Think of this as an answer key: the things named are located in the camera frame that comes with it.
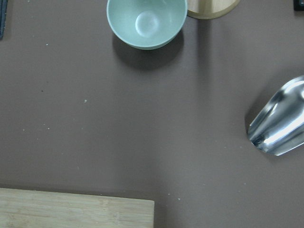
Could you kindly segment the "grey folded cloth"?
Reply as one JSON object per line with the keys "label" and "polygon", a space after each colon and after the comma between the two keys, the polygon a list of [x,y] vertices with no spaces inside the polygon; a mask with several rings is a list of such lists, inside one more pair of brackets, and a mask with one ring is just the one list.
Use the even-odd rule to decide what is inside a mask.
{"label": "grey folded cloth", "polygon": [[8,0],[0,0],[0,40],[3,39]]}

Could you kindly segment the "wooden glass stand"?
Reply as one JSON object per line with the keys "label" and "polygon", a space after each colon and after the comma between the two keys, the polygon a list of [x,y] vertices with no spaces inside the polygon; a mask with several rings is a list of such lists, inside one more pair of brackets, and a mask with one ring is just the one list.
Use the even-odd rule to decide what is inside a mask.
{"label": "wooden glass stand", "polygon": [[188,16],[195,19],[215,19],[231,12],[240,0],[187,0]]}

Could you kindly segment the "steel scoop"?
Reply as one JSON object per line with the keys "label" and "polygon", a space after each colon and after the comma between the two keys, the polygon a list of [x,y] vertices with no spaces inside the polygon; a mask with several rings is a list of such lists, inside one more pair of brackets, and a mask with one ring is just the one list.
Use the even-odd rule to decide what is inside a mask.
{"label": "steel scoop", "polygon": [[247,137],[260,151],[280,156],[304,144],[304,77],[285,83],[249,125]]}

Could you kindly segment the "wooden cutting board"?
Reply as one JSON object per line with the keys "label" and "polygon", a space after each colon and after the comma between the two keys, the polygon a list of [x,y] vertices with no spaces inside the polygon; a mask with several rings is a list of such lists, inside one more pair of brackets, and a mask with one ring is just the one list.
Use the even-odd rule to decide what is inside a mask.
{"label": "wooden cutting board", "polygon": [[152,228],[154,201],[2,188],[2,228]]}

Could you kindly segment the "mint green bowl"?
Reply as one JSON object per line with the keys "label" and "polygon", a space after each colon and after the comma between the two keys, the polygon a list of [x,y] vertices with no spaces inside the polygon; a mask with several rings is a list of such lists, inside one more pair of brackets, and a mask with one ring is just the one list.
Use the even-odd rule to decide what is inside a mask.
{"label": "mint green bowl", "polygon": [[186,0],[109,0],[106,6],[113,33],[141,50],[170,43],[181,31],[187,11]]}

